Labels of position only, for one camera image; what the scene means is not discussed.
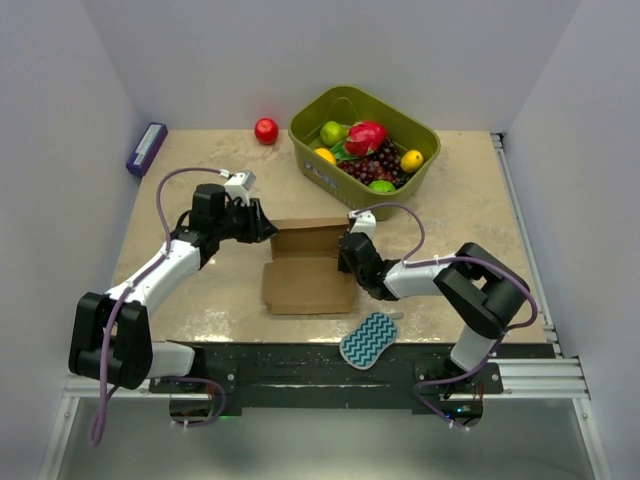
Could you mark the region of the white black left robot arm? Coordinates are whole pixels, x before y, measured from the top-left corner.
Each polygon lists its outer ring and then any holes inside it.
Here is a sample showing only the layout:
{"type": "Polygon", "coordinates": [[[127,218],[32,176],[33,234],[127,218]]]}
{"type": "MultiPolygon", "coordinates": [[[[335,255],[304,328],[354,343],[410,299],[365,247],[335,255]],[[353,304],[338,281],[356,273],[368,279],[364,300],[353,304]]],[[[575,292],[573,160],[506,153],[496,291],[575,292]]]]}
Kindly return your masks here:
{"type": "Polygon", "coordinates": [[[186,225],[125,282],[105,293],[88,292],[78,301],[68,366],[71,373],[135,389],[146,379],[171,377],[185,392],[200,390],[207,368],[194,348],[154,342],[150,319],[187,278],[201,270],[221,242],[261,243],[277,232],[261,203],[242,188],[199,185],[186,225]]]}

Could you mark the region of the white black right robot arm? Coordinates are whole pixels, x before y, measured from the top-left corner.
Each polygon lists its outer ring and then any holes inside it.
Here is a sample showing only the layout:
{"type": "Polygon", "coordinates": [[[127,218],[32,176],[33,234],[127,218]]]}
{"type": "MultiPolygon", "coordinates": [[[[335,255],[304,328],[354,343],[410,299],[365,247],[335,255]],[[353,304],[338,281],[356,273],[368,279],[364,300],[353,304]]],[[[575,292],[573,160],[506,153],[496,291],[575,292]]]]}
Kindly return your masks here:
{"type": "Polygon", "coordinates": [[[480,382],[480,370],[509,331],[532,324],[538,316],[526,281],[472,242],[449,256],[405,262],[384,260],[366,234],[347,233],[339,240],[339,268],[379,301],[446,298],[464,328],[444,364],[424,382],[448,384],[459,393],[480,382]]]}

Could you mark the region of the brown cardboard paper box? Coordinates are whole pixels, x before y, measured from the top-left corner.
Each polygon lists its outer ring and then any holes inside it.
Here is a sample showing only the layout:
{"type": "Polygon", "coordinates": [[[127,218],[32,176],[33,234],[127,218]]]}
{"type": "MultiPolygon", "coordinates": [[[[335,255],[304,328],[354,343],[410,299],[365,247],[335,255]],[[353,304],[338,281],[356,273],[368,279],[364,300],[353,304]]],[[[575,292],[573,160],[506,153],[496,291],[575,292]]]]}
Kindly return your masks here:
{"type": "Polygon", "coordinates": [[[338,241],[344,217],[282,219],[270,238],[272,261],[264,265],[261,297],[273,315],[348,314],[356,301],[352,274],[339,270],[338,241]]]}

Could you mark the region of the blue zigzag sponge cloth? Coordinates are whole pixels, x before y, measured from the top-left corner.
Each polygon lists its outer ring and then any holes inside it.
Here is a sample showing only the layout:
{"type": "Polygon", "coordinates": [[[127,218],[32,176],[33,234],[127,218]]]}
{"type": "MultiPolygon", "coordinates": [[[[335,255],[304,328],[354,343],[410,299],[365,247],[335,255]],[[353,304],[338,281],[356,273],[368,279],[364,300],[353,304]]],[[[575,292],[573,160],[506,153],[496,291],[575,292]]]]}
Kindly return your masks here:
{"type": "Polygon", "coordinates": [[[369,314],[352,332],[342,338],[339,352],[357,370],[371,369],[397,338],[395,320],[387,314],[369,314]]]}

